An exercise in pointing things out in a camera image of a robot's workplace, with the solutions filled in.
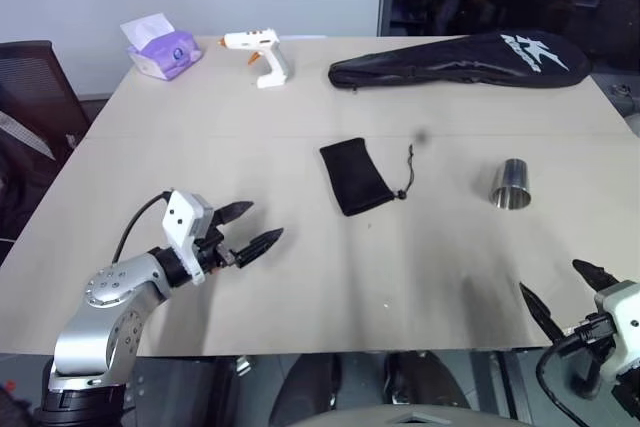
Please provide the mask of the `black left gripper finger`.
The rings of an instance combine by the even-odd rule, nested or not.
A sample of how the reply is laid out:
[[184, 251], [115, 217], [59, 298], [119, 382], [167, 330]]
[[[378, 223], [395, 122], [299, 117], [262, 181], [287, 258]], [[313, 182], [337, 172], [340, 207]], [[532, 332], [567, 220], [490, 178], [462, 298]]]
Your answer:
[[252, 239], [244, 248], [234, 251], [235, 265], [245, 267], [264, 255], [279, 240], [283, 232], [283, 228], [264, 232]]
[[254, 203], [252, 201], [236, 201], [216, 210], [216, 225], [226, 225], [244, 215]]

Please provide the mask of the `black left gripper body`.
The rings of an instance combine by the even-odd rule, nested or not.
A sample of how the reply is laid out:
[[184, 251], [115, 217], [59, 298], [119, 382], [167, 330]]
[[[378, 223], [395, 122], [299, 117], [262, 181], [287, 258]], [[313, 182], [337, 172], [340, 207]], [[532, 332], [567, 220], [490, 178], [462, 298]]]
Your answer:
[[252, 262], [247, 249], [234, 251], [226, 246], [224, 239], [217, 226], [210, 226], [203, 237], [195, 240], [196, 260], [204, 273], [230, 266], [243, 268]]

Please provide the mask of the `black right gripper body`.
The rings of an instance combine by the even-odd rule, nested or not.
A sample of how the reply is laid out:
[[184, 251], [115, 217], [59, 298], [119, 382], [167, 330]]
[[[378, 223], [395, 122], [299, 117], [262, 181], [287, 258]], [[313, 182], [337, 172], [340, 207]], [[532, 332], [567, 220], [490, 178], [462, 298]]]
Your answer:
[[570, 352], [583, 359], [582, 371], [570, 378], [571, 391], [583, 399], [595, 399], [602, 384], [601, 367], [613, 351], [613, 321], [609, 314], [589, 314], [573, 331], [577, 338]]

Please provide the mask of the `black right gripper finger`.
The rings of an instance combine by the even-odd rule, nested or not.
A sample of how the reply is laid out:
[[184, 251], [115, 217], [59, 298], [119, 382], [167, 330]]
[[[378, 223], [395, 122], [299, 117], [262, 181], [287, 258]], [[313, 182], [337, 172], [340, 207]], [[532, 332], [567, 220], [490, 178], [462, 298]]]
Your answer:
[[531, 317], [546, 337], [553, 344], [562, 341], [565, 334], [553, 321], [548, 306], [524, 283], [519, 283], [519, 289]]
[[618, 283], [618, 280], [603, 267], [590, 262], [574, 259], [572, 266], [595, 292], [600, 292]]

